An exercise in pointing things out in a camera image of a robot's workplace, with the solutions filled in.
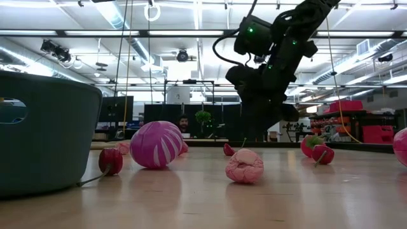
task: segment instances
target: radish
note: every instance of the radish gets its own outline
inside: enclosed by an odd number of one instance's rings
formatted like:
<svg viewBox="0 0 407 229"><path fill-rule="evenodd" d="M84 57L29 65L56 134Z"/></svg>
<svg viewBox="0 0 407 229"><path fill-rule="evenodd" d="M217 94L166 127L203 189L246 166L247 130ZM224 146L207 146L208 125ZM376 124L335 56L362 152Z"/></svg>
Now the radish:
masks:
<svg viewBox="0 0 407 229"><path fill-rule="evenodd" d="M243 146L244 146L244 144L245 144L245 142L246 142L246 139L247 139L247 138L244 138L242 147L240 147L240 149L243 148ZM234 149L232 149L228 143L225 143L225 144L223 145L223 153L224 153L226 156L233 156L233 155L236 153L236 151L235 151Z"/></svg>
<svg viewBox="0 0 407 229"><path fill-rule="evenodd" d="M181 147L181 150L179 151L178 156L182 155L183 153L187 153L187 152L188 152L188 145L185 142L183 142L183 146Z"/></svg>
<svg viewBox="0 0 407 229"><path fill-rule="evenodd" d="M104 176L113 176L118 174L123 167L123 157L120 150L116 148L105 148L99 155L99 169L103 172L100 176L76 183L77 186L82 187L84 184L100 179Z"/></svg>
<svg viewBox="0 0 407 229"><path fill-rule="evenodd" d="M312 149L316 145L323 145L325 146L324 140L322 140L320 137L316 135L307 135L302 141L301 141L301 151L303 154L307 157L312 157Z"/></svg>
<svg viewBox="0 0 407 229"><path fill-rule="evenodd" d="M331 163L334 156L335 152L333 149L322 145L315 146L312 150L312 158L317 162L315 163L314 167L316 167L318 164L327 165Z"/></svg>

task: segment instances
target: pink striped ball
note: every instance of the pink striped ball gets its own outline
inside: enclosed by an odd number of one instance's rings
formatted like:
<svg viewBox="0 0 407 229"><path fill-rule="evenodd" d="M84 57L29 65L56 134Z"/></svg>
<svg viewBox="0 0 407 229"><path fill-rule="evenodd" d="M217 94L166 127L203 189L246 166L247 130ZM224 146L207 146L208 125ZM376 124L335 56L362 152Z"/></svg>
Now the pink striped ball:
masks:
<svg viewBox="0 0 407 229"><path fill-rule="evenodd" d="M149 169L161 169L176 158L183 146L178 127L167 121L152 121L137 131L130 141L135 162Z"/></svg>

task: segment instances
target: person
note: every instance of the person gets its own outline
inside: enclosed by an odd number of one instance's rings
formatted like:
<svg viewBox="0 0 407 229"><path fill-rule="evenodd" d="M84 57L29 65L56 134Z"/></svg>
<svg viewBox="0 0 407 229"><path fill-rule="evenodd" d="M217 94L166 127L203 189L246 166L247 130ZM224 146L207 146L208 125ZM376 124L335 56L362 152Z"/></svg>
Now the person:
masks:
<svg viewBox="0 0 407 229"><path fill-rule="evenodd" d="M181 131L181 133L189 133L188 132L188 117L186 116L186 114L182 114L178 118L177 126L178 126L179 130Z"/></svg>

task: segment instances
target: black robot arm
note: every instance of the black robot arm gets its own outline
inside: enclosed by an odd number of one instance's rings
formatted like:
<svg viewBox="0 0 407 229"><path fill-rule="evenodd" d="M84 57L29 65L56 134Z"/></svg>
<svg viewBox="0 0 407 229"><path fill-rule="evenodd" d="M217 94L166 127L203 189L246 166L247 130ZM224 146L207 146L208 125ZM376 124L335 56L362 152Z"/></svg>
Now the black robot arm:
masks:
<svg viewBox="0 0 407 229"><path fill-rule="evenodd" d="M249 14L233 32L238 32L235 52L269 56L267 63L257 69L238 64L226 73L226 79L235 85L242 99L243 112L246 110L248 118L256 120L257 133L280 120L298 121L294 106L283 104L287 99L285 91L290 82L296 81L294 73L302 57L310 58L318 51L309 39L339 2L305 0L295 9L281 13L273 24ZM214 43L215 54L216 44L227 37Z"/></svg>

